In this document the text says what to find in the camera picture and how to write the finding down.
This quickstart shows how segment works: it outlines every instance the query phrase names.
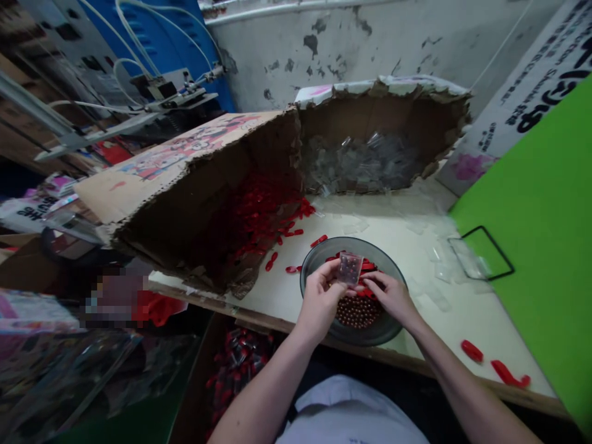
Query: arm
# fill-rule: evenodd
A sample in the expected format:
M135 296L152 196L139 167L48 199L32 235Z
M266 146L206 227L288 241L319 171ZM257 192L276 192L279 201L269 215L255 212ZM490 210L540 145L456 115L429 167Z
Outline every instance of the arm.
M419 345L471 443L541 443L422 319L402 282L378 272L363 277L385 310ZM375 281L384 286L384 291Z
M346 293L334 283L339 259L323 264L306 279L298 321L269 363L243 389L214 429L209 443L272 443L284 422L310 356L323 340Z

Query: white wall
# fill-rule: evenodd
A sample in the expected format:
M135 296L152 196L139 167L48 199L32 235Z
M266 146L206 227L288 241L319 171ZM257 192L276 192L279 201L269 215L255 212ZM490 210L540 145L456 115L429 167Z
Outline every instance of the white wall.
M433 74L470 87L528 0L227 2L207 20L240 111L282 109L298 88L377 75ZM475 117L561 0L532 0L507 45L475 86ZM212 17L205 11L206 17Z

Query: hand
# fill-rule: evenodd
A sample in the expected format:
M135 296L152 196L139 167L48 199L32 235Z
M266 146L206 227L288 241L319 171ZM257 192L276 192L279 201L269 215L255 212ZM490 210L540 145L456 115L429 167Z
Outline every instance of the hand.
M380 271L366 273L362 275L362 279L376 295L387 313L399 321L403 327L408 329L413 323L422 321L404 283ZM375 281L381 283L384 290Z
M335 275L340 260L325 262L306 279L304 301L294 332L317 346L329 332L337 312L337 303L346 294L355 296L355 290L337 282Z

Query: green panel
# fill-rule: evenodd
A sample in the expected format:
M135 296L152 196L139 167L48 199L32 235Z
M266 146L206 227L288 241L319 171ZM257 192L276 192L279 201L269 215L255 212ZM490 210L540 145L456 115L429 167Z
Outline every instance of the green panel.
M484 225L513 262L515 274L493 281L496 293L559 398L589 437L591 127L589 78L526 134L451 211L461 233ZM472 246L486 260L498 261L490 251Z

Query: work table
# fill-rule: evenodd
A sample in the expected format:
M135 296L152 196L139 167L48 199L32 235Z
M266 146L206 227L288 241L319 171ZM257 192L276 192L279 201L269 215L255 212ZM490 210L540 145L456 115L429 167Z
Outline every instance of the work table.
M548 414L567 417L493 289L483 281L463 279L458 274L461 270L457 268L458 261L445 250L447 237L460 237L445 214L456 200L452 193L432 177L416 181L409 190L387 195L311 199L323 216L295 220L294 229L304 229L304 235L284 238L282 246L276 244L267 253L255 286L244 299L198 292L184 285L181 279L156 271L150 275L149 288L255 325L289 332L300 312L302 295L299 275L287 274L285 268L301 265L310 251L310 244L323 234L357 237L376 245L391 257L405 277L423 318L498 396ZM441 263L451 272L450 283L435 277L434 247L438 256L443 256ZM266 272L265 264L273 251L279 255L272 270ZM445 300L438 301L428 294L442 294ZM461 350L464 339L481 349L485 355L482 364L473 362ZM370 359L432 375L414 339L405 330L378 347L352 347L331 338L326 342ZM532 379L530 387L524 390L504 385L491 366L491 360L502 361L518 378L529 375Z

